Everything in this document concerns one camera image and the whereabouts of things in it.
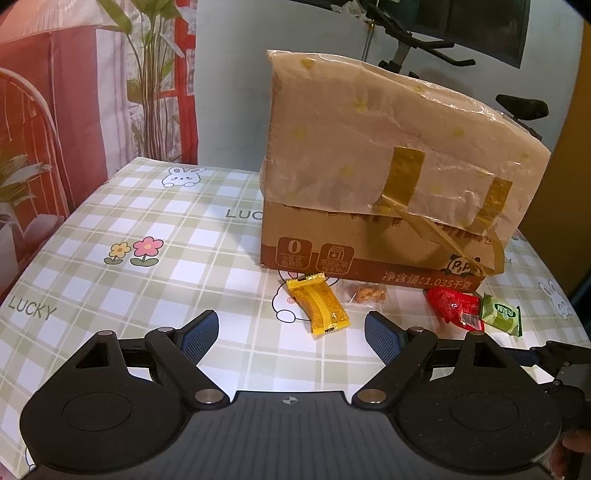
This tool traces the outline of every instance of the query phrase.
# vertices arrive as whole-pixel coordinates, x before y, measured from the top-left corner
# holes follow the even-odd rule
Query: plaid pattern
[[[137,338],[158,326],[180,327],[205,309],[217,311],[219,339],[199,367],[230,397],[245,389],[344,390],[350,398],[382,368],[363,334],[368,307],[347,305],[351,327],[320,340],[308,322],[286,323],[301,315],[278,272],[259,266],[256,173],[207,168],[195,185],[164,187],[170,167],[137,158],[120,170],[66,220],[0,307],[0,461],[13,472],[28,469],[18,430],[24,404],[98,330]],[[146,236],[164,241],[155,265],[132,264],[133,249],[119,264],[104,262],[111,245],[131,246]],[[588,345],[578,318],[564,320],[540,288],[552,276],[529,243],[516,236],[506,254],[506,273],[487,279],[479,292],[520,305],[524,335],[487,326],[488,333],[504,346],[549,339]],[[292,318],[279,321],[277,310]],[[465,334],[441,325],[421,290],[388,287],[379,310],[404,328],[425,326],[448,338]],[[547,380],[540,370],[531,373]]]

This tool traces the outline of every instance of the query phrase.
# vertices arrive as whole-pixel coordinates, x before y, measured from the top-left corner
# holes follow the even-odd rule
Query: triangular cutout
[[[484,342],[476,343],[472,365],[475,367],[507,368],[503,360],[497,357],[491,347]]]
[[[109,351],[105,342],[98,342],[76,368],[99,368],[109,366]]]

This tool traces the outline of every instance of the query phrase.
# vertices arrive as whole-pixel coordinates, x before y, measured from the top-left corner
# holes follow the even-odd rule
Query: green candy wrapper
[[[480,304],[480,318],[488,325],[492,325],[509,335],[520,337],[523,335],[521,330],[521,309],[493,297],[484,294]]]

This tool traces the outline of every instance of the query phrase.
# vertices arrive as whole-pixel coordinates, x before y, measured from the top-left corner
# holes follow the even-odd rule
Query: red wrapper
[[[427,291],[427,301],[447,323],[465,330],[484,331],[480,319],[480,298],[451,288],[435,287]]]

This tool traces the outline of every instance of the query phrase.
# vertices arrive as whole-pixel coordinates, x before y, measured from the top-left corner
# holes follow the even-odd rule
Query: crosshair logo
[[[296,403],[299,402],[299,400],[295,397],[292,397],[291,395],[289,395],[288,397],[283,397],[281,399],[281,401],[285,404],[285,405],[294,405]]]

